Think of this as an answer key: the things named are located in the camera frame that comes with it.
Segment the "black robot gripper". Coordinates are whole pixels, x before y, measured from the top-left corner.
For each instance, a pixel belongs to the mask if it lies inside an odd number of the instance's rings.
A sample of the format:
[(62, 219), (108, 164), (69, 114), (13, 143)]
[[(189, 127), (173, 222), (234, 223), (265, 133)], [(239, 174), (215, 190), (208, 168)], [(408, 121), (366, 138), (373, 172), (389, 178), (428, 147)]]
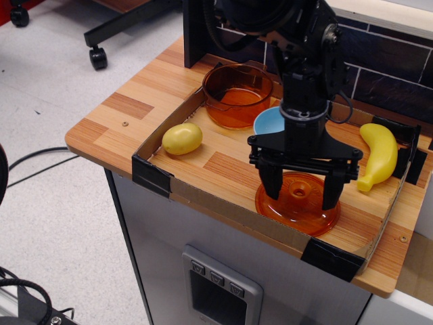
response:
[(326, 112), (309, 121), (280, 113), (285, 120), (283, 131), (248, 138), (250, 163), (258, 169), (267, 196), (279, 198), (284, 171), (310, 173), (325, 177), (322, 209), (334, 209), (344, 184), (359, 176), (362, 151), (327, 132)]

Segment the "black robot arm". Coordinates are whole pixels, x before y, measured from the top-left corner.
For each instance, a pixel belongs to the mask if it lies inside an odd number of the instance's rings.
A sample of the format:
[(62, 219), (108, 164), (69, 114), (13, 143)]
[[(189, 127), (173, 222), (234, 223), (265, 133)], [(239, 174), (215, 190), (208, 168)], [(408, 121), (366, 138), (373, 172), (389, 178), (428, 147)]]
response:
[(333, 9), (324, 1), (205, 1), (203, 10), (222, 50), (238, 51), (257, 39), (273, 50), (284, 129), (248, 138), (265, 192), (279, 198), (285, 170), (323, 175), (322, 208), (334, 208), (344, 185), (358, 177), (363, 154), (325, 128), (348, 73)]

